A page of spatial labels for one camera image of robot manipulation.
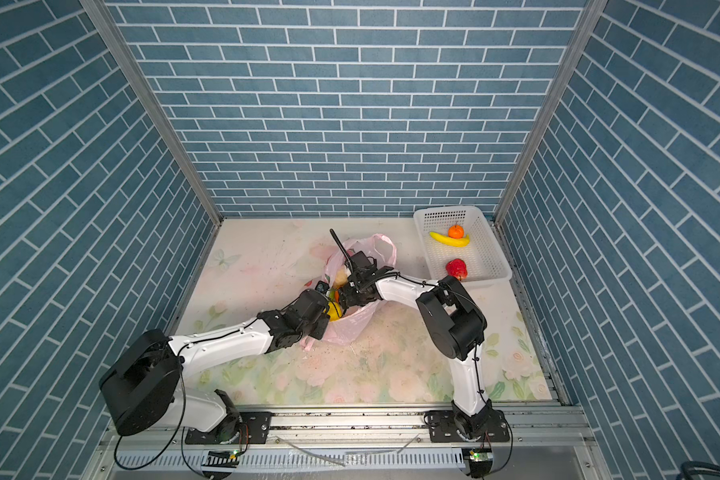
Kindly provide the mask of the red fruit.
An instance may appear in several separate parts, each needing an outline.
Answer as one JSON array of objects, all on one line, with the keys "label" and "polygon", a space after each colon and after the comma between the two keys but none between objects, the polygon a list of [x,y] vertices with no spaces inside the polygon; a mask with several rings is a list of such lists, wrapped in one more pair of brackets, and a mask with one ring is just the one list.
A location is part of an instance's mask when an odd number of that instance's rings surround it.
[{"label": "red fruit", "polygon": [[465,280],[469,275],[466,262],[460,258],[449,261],[446,264],[445,269],[449,276],[452,276],[459,281]]}]

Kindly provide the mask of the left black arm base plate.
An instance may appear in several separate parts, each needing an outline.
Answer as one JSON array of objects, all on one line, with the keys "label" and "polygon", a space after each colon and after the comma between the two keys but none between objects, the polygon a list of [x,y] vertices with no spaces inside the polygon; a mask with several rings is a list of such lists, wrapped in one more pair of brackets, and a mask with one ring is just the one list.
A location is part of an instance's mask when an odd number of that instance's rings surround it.
[{"label": "left black arm base plate", "polygon": [[188,445],[265,444],[271,425],[272,414],[265,411],[242,412],[228,415],[209,432],[189,428],[184,435]]}]

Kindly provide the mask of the yellow lemon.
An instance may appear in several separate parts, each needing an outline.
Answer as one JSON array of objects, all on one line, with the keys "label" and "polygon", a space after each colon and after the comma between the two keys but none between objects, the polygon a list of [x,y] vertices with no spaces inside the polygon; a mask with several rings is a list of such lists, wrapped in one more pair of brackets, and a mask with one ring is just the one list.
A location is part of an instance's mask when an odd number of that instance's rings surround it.
[{"label": "yellow lemon", "polygon": [[329,321],[334,322],[343,317],[343,310],[337,302],[331,301],[328,305]]}]

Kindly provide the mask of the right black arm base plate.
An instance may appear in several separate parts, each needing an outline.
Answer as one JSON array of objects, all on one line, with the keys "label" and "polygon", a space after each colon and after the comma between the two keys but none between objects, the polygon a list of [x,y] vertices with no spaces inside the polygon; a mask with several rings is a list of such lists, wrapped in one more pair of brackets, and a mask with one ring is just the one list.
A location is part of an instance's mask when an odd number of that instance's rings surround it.
[{"label": "right black arm base plate", "polygon": [[473,416],[458,408],[430,410],[423,419],[432,443],[508,442],[511,437],[504,412],[493,408],[486,407]]}]

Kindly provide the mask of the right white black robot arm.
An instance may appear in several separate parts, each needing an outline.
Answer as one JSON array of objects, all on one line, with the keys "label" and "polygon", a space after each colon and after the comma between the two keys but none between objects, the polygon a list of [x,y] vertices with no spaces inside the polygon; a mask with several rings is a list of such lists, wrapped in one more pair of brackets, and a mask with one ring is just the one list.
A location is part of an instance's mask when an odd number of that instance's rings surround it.
[{"label": "right white black robot arm", "polygon": [[480,353],[487,321],[459,280],[410,278],[390,267],[355,272],[338,289],[338,301],[343,308],[388,301],[418,311],[432,343],[449,361],[454,410],[475,420],[489,409]]}]

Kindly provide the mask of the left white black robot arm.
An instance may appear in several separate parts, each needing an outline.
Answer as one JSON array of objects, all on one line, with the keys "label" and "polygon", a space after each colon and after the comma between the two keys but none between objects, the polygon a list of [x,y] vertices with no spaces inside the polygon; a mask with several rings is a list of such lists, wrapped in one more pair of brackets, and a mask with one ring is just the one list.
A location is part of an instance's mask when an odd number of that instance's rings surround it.
[{"label": "left white black robot arm", "polygon": [[167,336],[140,335],[99,380],[117,433],[132,436],[155,428],[187,427],[216,441],[232,439],[241,414],[231,396],[191,390],[186,379],[233,360],[286,349],[303,338],[320,339],[329,324],[329,299],[308,289],[279,310],[232,327]]}]

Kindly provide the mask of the yellow banana in basket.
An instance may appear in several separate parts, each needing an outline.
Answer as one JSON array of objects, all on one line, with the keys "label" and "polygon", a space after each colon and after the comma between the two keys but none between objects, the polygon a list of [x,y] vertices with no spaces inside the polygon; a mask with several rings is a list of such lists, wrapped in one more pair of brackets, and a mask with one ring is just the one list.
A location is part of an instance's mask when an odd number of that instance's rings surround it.
[{"label": "yellow banana in basket", "polygon": [[462,239],[452,239],[448,235],[443,235],[437,232],[430,232],[429,236],[438,243],[456,248],[466,247],[470,243],[470,238],[468,236],[464,236]]}]

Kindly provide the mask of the white plastic basket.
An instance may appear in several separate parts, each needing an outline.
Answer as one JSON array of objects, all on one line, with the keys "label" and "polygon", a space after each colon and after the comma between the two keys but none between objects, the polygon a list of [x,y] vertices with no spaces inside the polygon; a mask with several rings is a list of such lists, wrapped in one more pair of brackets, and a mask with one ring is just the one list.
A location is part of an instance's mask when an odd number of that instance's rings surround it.
[{"label": "white plastic basket", "polygon": [[430,275],[442,278],[446,265],[462,260],[464,283],[489,286],[508,282],[512,270],[500,243],[482,211],[474,206],[444,206],[420,209],[414,222]]}]

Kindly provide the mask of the orange tangerine in basket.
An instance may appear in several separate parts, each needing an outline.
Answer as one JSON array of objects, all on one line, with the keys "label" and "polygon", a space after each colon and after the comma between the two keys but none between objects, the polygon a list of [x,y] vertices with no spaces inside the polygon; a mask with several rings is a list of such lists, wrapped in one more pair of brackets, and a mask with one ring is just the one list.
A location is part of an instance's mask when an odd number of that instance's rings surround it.
[{"label": "orange tangerine in basket", "polygon": [[448,229],[447,234],[452,239],[462,239],[465,236],[465,231],[461,225],[456,224]]}]

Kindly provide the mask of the aluminium front rail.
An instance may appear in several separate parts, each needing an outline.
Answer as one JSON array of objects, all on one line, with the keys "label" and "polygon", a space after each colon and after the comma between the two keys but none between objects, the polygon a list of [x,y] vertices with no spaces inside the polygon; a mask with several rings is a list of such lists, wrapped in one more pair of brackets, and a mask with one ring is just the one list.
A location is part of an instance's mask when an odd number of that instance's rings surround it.
[{"label": "aluminium front rail", "polygon": [[492,421],[485,433],[472,436],[457,432],[455,416],[444,404],[248,405],[240,409],[244,432],[233,440],[218,441],[208,434],[169,425],[153,427],[123,440],[114,431],[108,431],[101,444],[118,447],[123,453],[157,452],[161,448],[173,452],[287,446],[371,450],[403,445],[590,448],[597,444],[579,407],[554,402],[499,402],[494,407],[503,412],[503,419]]}]

